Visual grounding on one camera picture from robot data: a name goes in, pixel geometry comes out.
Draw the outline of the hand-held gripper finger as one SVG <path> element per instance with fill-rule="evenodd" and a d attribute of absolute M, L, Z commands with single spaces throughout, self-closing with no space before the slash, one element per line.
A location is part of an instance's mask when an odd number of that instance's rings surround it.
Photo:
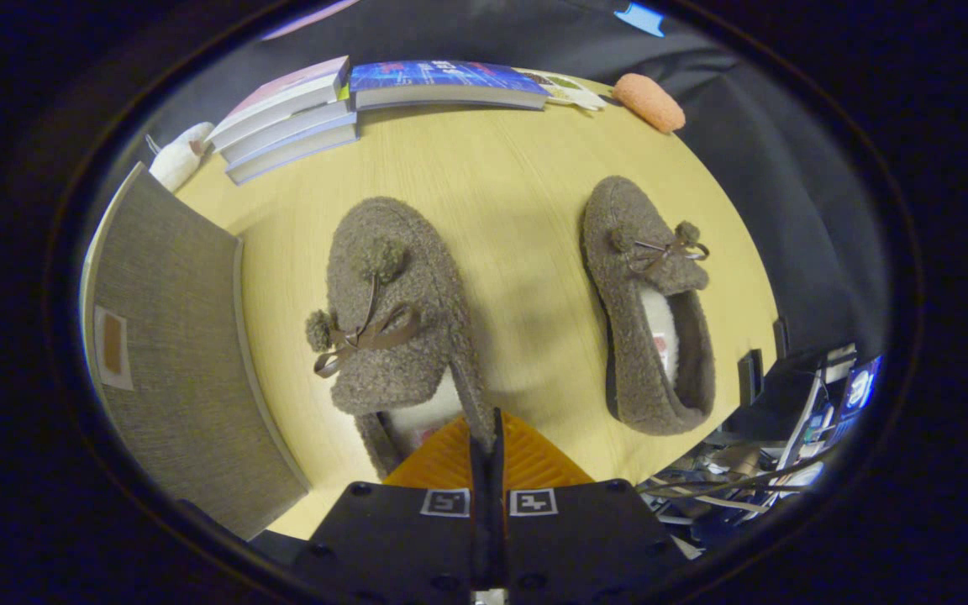
<path fill-rule="evenodd" d="M 472 595 L 491 585 L 491 456 L 457 420 L 382 483 L 339 495 L 292 563 L 330 595 Z"/>
<path fill-rule="evenodd" d="M 687 563 L 629 480 L 596 481 L 510 413 L 495 414 L 489 482 L 511 595 L 654 595 Z"/>

